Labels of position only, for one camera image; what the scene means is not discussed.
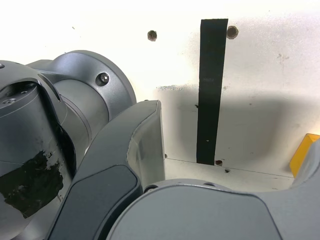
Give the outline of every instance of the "screw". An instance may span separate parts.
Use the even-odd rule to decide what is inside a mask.
[[[105,72],[104,72],[104,73],[101,73],[101,74],[100,74],[100,80],[101,80],[103,83],[107,84],[107,83],[109,82],[109,75],[106,74]]]
[[[11,99],[8,99],[8,100],[3,101],[2,103],[3,103],[3,104],[12,104],[12,103],[14,103],[15,101],[16,101],[15,98],[11,98]]]

